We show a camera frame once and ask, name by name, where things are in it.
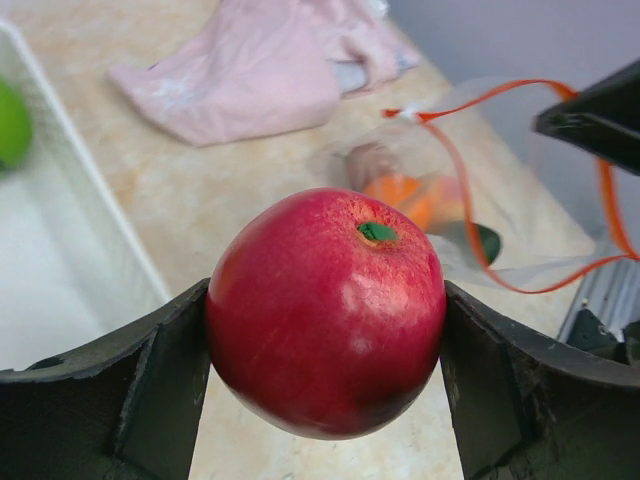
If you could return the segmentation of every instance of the pink cloth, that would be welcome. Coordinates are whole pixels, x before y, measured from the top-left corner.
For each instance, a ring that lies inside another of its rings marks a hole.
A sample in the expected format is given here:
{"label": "pink cloth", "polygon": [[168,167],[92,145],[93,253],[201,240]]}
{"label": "pink cloth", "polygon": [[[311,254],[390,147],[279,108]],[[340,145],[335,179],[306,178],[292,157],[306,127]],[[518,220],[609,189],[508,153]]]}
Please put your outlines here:
{"label": "pink cloth", "polygon": [[149,121],[205,146],[322,125],[342,97],[331,62],[360,62],[371,91],[418,54],[362,0],[221,0],[202,32],[150,69],[109,76]]}

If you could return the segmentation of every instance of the plastic bag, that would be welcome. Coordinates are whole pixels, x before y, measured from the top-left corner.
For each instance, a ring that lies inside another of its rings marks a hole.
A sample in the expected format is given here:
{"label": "plastic bag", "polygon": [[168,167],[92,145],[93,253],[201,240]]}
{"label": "plastic bag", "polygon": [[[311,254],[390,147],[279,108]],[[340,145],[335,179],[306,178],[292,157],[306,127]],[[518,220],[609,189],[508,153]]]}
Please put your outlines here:
{"label": "plastic bag", "polygon": [[350,188],[397,208],[429,236],[445,275],[522,293],[555,290],[638,259],[617,207],[612,167],[532,131],[575,95],[546,80],[478,79],[428,109],[340,145]]}

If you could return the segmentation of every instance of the red apple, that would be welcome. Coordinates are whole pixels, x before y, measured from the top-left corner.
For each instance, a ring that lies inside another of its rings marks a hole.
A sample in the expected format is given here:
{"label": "red apple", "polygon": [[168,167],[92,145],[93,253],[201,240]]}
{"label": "red apple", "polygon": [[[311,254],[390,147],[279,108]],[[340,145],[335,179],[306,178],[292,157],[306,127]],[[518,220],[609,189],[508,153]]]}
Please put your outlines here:
{"label": "red apple", "polygon": [[360,193],[315,189],[236,237],[206,315],[213,366],[245,404],[297,435],[353,438],[395,419],[427,383],[444,281],[404,215]]}

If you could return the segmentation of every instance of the green stem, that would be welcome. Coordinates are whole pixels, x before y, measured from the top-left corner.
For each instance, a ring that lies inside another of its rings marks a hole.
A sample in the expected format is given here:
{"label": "green stem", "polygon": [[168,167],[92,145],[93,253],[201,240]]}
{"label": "green stem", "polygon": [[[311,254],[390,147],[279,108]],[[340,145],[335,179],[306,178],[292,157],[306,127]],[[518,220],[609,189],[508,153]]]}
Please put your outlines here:
{"label": "green stem", "polygon": [[372,242],[398,239],[398,235],[393,228],[376,222],[361,223],[358,225],[358,231]]}

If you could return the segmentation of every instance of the white plastic bin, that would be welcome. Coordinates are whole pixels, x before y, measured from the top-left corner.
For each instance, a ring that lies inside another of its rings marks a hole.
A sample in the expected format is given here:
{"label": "white plastic bin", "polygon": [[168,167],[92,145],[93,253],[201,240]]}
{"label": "white plastic bin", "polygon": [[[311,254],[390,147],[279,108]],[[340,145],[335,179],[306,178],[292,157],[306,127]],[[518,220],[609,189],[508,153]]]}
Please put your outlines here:
{"label": "white plastic bin", "polygon": [[83,345],[170,299],[26,42],[0,18],[0,76],[34,143],[0,173],[0,370]]}

